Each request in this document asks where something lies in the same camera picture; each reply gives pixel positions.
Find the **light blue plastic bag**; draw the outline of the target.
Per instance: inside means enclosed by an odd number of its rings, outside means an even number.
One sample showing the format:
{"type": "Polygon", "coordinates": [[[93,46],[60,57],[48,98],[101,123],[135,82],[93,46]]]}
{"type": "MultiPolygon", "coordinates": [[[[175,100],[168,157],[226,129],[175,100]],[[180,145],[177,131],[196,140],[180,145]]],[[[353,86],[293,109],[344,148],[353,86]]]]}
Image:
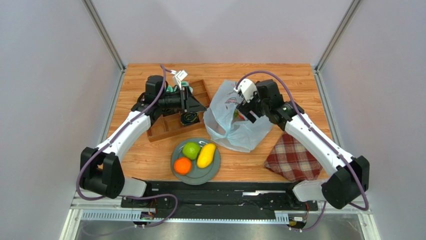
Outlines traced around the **light blue plastic bag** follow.
{"type": "Polygon", "coordinates": [[[236,82],[224,80],[203,114],[205,128],[213,142],[232,151],[249,153],[271,131],[273,124],[266,116],[255,123],[237,121],[237,105],[242,98],[234,92],[236,82]]]}

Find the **fake green apple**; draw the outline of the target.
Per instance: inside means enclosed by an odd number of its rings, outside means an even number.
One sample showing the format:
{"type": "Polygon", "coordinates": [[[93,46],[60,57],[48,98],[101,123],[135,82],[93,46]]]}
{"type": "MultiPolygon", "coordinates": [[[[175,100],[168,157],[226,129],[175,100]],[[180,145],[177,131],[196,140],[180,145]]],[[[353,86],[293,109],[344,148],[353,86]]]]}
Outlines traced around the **fake green apple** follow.
{"type": "Polygon", "coordinates": [[[197,159],[201,149],[201,146],[197,142],[189,141],[183,146],[182,154],[191,161],[194,161],[197,159]]]}

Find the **fake yellow mango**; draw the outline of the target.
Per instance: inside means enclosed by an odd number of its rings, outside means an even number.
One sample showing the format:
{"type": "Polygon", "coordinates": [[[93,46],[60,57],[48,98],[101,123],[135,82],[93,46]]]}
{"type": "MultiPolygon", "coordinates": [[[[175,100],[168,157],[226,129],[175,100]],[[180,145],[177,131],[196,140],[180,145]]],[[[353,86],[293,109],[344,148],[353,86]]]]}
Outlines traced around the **fake yellow mango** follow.
{"type": "Polygon", "coordinates": [[[208,143],[208,144],[204,145],[201,148],[201,151],[200,151],[198,158],[197,158],[197,161],[196,161],[197,167],[200,168],[200,169],[204,169],[204,168],[208,167],[214,159],[215,151],[216,151],[216,145],[215,144],[208,143]]]}

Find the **fake orange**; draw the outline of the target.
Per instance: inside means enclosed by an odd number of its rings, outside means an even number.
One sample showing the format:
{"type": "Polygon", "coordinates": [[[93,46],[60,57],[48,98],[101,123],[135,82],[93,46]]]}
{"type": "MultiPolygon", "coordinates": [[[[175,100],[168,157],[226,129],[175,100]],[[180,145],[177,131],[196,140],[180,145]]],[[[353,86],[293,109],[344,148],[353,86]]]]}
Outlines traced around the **fake orange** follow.
{"type": "Polygon", "coordinates": [[[179,175],[186,175],[192,170],[192,161],[187,157],[180,157],[175,160],[173,170],[179,175]]]}

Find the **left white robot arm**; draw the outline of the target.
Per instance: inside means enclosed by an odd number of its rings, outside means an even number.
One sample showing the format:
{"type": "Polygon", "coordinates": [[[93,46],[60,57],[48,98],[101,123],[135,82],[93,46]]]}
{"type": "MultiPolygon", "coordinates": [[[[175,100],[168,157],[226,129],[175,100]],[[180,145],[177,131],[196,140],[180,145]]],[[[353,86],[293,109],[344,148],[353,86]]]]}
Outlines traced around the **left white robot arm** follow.
{"type": "Polygon", "coordinates": [[[97,147],[86,147],[81,152],[80,172],[76,180],[76,190],[81,198],[93,201],[102,198],[143,197],[147,182],[124,175],[121,162],[126,153],[165,110],[183,113],[207,110],[191,93],[188,86],[182,86],[174,92],[168,92],[167,87],[165,76],[149,76],[145,83],[145,91],[120,127],[97,147]],[[95,193],[97,197],[85,196],[81,190],[95,193]]]}

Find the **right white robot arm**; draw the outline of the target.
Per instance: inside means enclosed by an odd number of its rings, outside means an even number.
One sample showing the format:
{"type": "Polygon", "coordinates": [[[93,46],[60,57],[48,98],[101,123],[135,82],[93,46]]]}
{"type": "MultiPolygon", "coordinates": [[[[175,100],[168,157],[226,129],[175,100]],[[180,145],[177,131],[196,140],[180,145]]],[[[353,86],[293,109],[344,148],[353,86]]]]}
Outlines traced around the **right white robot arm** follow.
{"type": "Polygon", "coordinates": [[[234,91],[243,98],[237,110],[251,122],[266,116],[269,121],[299,141],[320,163],[329,178],[326,180],[303,180],[292,192],[300,202],[324,201],[336,209],[347,205],[353,207],[356,198],[362,197],[366,211],[369,202],[366,191],[369,187],[370,163],[364,156],[354,157],[326,136],[296,104],[293,97],[284,101],[277,83],[272,80],[253,83],[245,78],[234,91]]]}

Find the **black patterned rolled sock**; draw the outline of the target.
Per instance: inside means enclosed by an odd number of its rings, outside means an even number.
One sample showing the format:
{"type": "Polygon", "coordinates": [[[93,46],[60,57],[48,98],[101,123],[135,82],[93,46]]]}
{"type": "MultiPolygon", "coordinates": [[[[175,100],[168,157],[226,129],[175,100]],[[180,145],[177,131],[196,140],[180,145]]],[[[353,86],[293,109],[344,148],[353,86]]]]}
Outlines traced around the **black patterned rolled sock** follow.
{"type": "Polygon", "coordinates": [[[180,122],[182,126],[190,126],[200,122],[199,114],[197,112],[186,112],[180,115],[180,122]]]}

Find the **wooden compartment tray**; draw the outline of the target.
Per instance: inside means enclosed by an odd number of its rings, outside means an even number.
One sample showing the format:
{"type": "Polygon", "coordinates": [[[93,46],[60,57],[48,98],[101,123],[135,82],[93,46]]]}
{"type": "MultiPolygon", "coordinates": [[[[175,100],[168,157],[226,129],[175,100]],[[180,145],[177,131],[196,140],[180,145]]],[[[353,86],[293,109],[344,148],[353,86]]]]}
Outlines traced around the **wooden compartment tray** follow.
{"type": "MultiPolygon", "coordinates": [[[[189,86],[193,88],[194,97],[205,107],[209,107],[211,103],[211,97],[208,93],[206,83],[203,79],[198,79],[189,82],[189,86]]],[[[198,112],[199,122],[189,125],[182,126],[181,124],[181,113],[176,110],[170,110],[164,115],[160,116],[154,125],[147,130],[148,140],[153,143],[173,136],[181,135],[201,129],[204,127],[203,112],[198,112]]]]}

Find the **teal blue sock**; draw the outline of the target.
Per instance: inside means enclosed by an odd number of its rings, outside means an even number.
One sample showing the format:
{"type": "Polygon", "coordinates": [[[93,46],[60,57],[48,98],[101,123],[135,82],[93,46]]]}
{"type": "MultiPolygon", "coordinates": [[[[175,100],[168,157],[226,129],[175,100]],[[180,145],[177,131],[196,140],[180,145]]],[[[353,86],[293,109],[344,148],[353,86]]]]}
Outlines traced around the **teal blue sock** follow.
{"type": "Polygon", "coordinates": [[[194,93],[194,90],[193,90],[193,88],[191,87],[191,86],[189,86],[189,85],[182,85],[181,86],[181,88],[179,88],[179,86],[178,85],[175,85],[175,86],[168,86],[167,88],[166,88],[166,93],[174,93],[174,92],[177,92],[178,90],[183,90],[183,89],[188,89],[189,91],[190,91],[190,93],[191,94],[193,94],[194,93]]]}

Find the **red plaid cloth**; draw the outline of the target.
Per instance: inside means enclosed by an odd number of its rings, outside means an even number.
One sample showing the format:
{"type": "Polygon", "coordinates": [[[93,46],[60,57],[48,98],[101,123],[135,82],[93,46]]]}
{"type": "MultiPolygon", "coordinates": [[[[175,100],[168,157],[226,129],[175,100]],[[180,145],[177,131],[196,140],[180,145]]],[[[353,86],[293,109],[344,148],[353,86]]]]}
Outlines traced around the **red plaid cloth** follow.
{"type": "Polygon", "coordinates": [[[286,132],[280,136],[263,166],[292,183],[317,180],[323,170],[307,148],[286,132]]]}

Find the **grey round plate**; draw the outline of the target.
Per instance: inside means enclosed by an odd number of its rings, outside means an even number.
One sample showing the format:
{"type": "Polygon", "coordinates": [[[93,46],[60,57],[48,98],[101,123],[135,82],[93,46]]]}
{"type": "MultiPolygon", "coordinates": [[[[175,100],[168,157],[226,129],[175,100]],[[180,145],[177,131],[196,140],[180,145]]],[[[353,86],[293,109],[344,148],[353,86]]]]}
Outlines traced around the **grey round plate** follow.
{"type": "Polygon", "coordinates": [[[184,182],[188,185],[196,186],[196,185],[205,184],[205,183],[209,182],[210,180],[212,180],[213,177],[218,173],[220,166],[221,166],[221,154],[220,154],[218,148],[216,147],[213,161],[211,162],[211,164],[208,167],[198,168],[197,167],[198,157],[197,157],[196,160],[192,160],[192,169],[188,174],[186,174],[186,175],[177,174],[173,169],[173,164],[174,164],[175,160],[182,158],[182,157],[185,157],[182,153],[182,148],[184,147],[184,145],[187,142],[198,143],[201,146],[201,148],[206,144],[212,143],[211,141],[209,141],[207,139],[199,138],[199,137],[189,138],[189,139],[184,140],[181,143],[179,143],[174,148],[174,150],[171,154],[171,158],[170,158],[171,171],[180,181],[182,181],[182,182],[184,182]]]}

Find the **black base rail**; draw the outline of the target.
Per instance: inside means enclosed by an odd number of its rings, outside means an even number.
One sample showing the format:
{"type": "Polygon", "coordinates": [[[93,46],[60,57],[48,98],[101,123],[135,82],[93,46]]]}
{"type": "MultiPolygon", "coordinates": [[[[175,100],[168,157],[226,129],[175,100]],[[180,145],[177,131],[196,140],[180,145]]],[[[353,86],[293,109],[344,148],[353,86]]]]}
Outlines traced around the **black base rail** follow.
{"type": "Polygon", "coordinates": [[[189,185],[181,181],[150,181],[146,196],[155,200],[123,199],[122,208],[153,208],[162,218],[273,220],[276,211],[299,212],[319,209],[316,202],[301,202],[290,192],[288,182],[213,181],[189,185]]]}

